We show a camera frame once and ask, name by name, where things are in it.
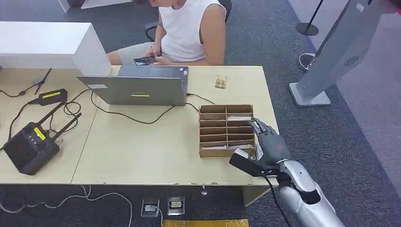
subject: ventilation grille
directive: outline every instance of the ventilation grille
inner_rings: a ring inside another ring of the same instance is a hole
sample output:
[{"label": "ventilation grille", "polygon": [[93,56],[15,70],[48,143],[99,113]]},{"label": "ventilation grille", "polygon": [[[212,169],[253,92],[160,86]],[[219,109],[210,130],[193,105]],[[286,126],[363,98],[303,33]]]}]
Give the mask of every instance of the ventilation grille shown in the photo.
[{"label": "ventilation grille", "polygon": [[348,58],[347,60],[345,60],[344,65],[347,66],[347,67],[348,67],[348,66],[352,66],[352,65],[357,64],[358,61],[359,61],[359,57],[357,57],[357,56],[355,56],[355,57],[350,57],[350,58]]}]

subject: robot finger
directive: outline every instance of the robot finger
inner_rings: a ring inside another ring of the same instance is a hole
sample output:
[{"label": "robot finger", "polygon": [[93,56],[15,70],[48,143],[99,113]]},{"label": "robot finger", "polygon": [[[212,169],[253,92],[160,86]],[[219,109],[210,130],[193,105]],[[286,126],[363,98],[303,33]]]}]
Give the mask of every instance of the robot finger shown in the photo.
[{"label": "robot finger", "polygon": [[268,132],[269,134],[272,134],[272,135],[276,135],[277,134],[276,131],[271,126],[266,125],[264,122],[262,122],[262,124],[263,124],[264,127],[266,127],[266,131],[265,132]]},{"label": "robot finger", "polygon": [[259,127],[255,124],[255,122],[253,122],[253,121],[248,121],[248,124],[249,124],[250,126],[252,126],[252,128],[253,128],[253,130],[255,131],[255,134],[256,134],[256,135],[259,135],[259,134],[262,133],[261,130],[259,129]]},{"label": "robot finger", "polygon": [[253,118],[253,121],[255,121],[258,124],[258,127],[262,133],[265,133],[266,131],[268,131],[268,127],[264,122],[261,122],[259,119],[255,118],[255,117]]},{"label": "robot finger", "polygon": [[274,130],[274,128],[272,128],[271,126],[267,126],[269,128],[269,132],[273,135],[277,135],[276,130]]}]

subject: gray kiosk stand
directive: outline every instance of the gray kiosk stand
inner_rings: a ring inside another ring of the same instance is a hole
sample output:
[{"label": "gray kiosk stand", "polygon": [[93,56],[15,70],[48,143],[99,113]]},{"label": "gray kiosk stand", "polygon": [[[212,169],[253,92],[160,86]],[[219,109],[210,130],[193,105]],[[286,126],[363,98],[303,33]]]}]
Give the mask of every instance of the gray kiosk stand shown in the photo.
[{"label": "gray kiosk stand", "polygon": [[363,61],[380,18],[396,11],[388,0],[349,0],[316,54],[299,57],[307,73],[289,84],[296,105],[329,105],[324,90]]}]

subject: laptop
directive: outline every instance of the laptop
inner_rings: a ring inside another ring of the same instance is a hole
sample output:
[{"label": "laptop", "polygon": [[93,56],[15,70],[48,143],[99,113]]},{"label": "laptop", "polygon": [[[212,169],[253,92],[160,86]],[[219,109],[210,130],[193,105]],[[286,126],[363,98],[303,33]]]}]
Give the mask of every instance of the laptop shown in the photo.
[{"label": "laptop", "polygon": [[184,106],[188,67],[121,66],[117,76],[78,76],[110,105]]}]

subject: wooden desk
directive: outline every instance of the wooden desk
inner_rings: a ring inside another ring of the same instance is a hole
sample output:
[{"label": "wooden desk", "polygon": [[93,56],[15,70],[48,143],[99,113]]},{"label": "wooden desk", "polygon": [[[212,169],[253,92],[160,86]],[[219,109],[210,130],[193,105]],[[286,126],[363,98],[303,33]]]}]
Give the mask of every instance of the wooden desk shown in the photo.
[{"label": "wooden desk", "polygon": [[[114,67],[111,74],[117,75],[118,70]],[[28,87],[32,78],[45,73],[46,70],[3,69],[0,87],[14,94]],[[64,87],[72,99],[86,88],[75,78],[77,74],[75,70],[53,70],[41,93]],[[214,87],[217,75],[228,77],[226,89]],[[0,94],[0,144],[6,142],[8,126],[20,107],[34,98],[33,92],[14,99]],[[188,92],[216,104],[252,104],[254,115],[278,131],[262,67],[190,67]],[[98,97],[95,99],[106,110],[142,121],[153,121],[168,108],[109,106]],[[190,106],[176,107],[155,124],[144,125],[96,111],[90,103],[90,92],[77,102],[82,105],[83,115],[78,127],[63,135],[65,142],[60,154],[36,176],[25,176],[18,173],[2,151],[0,183],[242,186],[245,205],[269,191],[264,179],[236,169],[228,158],[199,157],[198,113]],[[209,105],[194,96],[188,97],[187,102],[196,107]],[[14,132],[29,121],[39,120],[53,107],[29,106],[14,125]],[[58,129],[69,120],[60,110],[53,126]],[[271,182],[278,185],[275,178]]]},{"label": "wooden desk", "polygon": [[[43,77],[48,69],[23,70],[2,69],[0,70],[0,89],[11,95],[18,94],[21,90],[32,85],[35,78]],[[79,92],[87,89],[76,76],[77,70],[52,70],[46,83],[39,90],[40,93],[65,88],[68,91],[69,100]],[[36,87],[29,90],[24,96],[9,98],[0,94],[0,147],[6,143],[9,125],[15,118],[20,108],[27,102],[37,98],[34,93]],[[0,183],[34,183],[34,184],[69,184],[77,167],[79,157],[84,147],[90,126],[97,108],[90,103],[90,92],[80,96],[77,102],[82,105],[82,116],[79,118],[78,126],[71,132],[62,135],[64,142],[60,145],[61,151],[35,176],[23,175],[18,172],[4,151],[0,151]],[[22,112],[13,126],[13,135],[29,122],[37,122],[42,119],[56,104],[49,106],[29,105]],[[72,118],[64,114],[62,108],[54,115],[52,127],[61,129]],[[49,120],[43,125],[49,129]]]},{"label": "wooden desk", "polygon": [[[217,75],[228,77],[226,89],[215,88]],[[254,115],[278,130],[262,67],[190,67],[188,92],[216,104],[252,104]],[[210,104],[193,96],[187,102]],[[103,101],[101,107],[147,122],[167,109],[109,106]],[[250,177],[228,158],[199,157],[198,120],[188,105],[172,109],[152,125],[98,111],[72,183],[245,186],[246,205],[267,192],[265,179]]]}]

